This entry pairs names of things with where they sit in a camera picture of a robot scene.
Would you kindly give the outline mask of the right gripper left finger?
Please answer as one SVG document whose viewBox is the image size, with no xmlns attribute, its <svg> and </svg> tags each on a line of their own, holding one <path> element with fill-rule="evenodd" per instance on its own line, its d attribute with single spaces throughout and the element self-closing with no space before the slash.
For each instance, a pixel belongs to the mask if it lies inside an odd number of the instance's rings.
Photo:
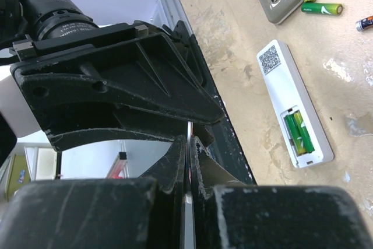
<svg viewBox="0 0 373 249">
<path fill-rule="evenodd" d="M 180 248 L 186 137 L 137 178 L 35 181 L 1 221 L 2 248 Z"/>
</svg>

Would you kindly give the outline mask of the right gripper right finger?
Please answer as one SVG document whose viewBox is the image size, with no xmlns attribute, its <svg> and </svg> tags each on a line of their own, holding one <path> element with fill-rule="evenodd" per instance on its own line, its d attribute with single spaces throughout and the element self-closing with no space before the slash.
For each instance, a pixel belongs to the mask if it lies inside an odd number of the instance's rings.
<svg viewBox="0 0 373 249">
<path fill-rule="evenodd" d="M 191 181 L 198 248 L 371 248 L 351 196 L 314 185 L 250 185 L 191 139 Z"/>
</svg>

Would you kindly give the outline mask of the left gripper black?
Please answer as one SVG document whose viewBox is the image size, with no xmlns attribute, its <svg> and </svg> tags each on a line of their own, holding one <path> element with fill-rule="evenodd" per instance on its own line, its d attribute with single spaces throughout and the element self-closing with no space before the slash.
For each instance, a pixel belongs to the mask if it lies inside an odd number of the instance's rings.
<svg viewBox="0 0 373 249">
<path fill-rule="evenodd" d="M 163 30 L 136 21 L 34 42 L 36 56 L 12 66 L 28 105 L 43 115 L 45 97 L 115 97 L 127 105 L 175 104 L 208 97 Z"/>
</svg>

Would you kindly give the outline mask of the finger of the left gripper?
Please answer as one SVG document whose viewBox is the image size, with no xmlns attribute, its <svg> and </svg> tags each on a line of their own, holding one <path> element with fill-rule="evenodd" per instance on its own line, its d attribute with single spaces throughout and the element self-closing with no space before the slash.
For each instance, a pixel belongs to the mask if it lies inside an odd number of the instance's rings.
<svg viewBox="0 0 373 249">
<path fill-rule="evenodd" d="M 188 97 L 175 104 L 127 105 L 115 97 L 45 97 L 43 131 L 52 147 L 62 152 L 81 145 L 115 139 L 172 141 L 197 125 L 207 142 L 205 126 L 216 122 L 210 97 Z"/>
</svg>

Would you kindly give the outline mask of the white remote control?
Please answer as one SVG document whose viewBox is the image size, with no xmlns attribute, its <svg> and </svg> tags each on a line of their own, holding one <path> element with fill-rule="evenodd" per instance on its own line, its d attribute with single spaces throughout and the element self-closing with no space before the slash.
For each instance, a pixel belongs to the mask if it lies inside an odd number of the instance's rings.
<svg viewBox="0 0 373 249">
<path fill-rule="evenodd" d="M 272 40 L 256 55 L 291 162 L 296 168 L 330 162 L 334 153 L 287 44 Z M 300 111 L 314 151 L 298 156 L 285 122 Z"/>
</svg>

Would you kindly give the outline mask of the white battery cover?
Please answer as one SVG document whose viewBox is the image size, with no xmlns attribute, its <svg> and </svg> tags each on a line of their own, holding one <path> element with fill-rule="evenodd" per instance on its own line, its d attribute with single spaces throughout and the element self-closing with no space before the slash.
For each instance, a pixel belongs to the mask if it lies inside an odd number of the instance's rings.
<svg viewBox="0 0 373 249">
<path fill-rule="evenodd" d="M 193 196 L 191 185 L 191 138 L 193 133 L 193 123 L 188 122 L 186 133 L 186 154 L 184 172 L 184 211 L 181 217 L 181 245 L 180 248 L 196 248 L 195 220 L 193 211 Z"/>
</svg>

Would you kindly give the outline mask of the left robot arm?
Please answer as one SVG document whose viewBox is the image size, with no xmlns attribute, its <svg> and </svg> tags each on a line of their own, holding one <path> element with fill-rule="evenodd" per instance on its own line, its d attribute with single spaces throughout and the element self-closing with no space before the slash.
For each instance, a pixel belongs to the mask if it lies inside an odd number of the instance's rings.
<svg viewBox="0 0 373 249">
<path fill-rule="evenodd" d="M 56 151 L 114 139 L 172 141 L 193 123 L 204 145 L 223 118 L 189 43 L 136 21 L 99 27 L 71 0 L 1 0 L 1 48 Z"/>
</svg>

